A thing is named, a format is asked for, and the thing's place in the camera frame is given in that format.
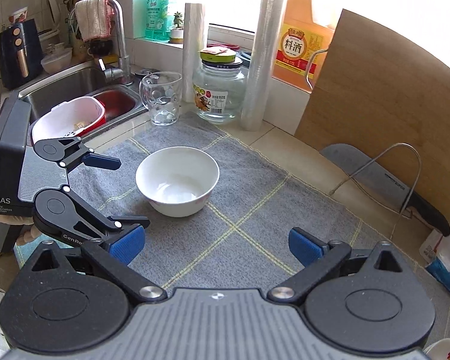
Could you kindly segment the operator hand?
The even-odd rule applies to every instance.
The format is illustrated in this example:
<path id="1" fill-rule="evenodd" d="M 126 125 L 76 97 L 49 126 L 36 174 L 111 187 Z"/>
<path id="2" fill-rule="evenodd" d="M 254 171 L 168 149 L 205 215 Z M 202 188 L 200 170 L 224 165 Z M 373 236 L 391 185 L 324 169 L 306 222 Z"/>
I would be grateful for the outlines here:
<path id="1" fill-rule="evenodd" d="M 42 235 L 42 232 L 35 226 L 33 226 L 30 230 L 26 230 L 22 235 L 20 235 L 15 244 L 16 246 L 23 246 L 28 243 L 33 242 L 39 236 Z"/>

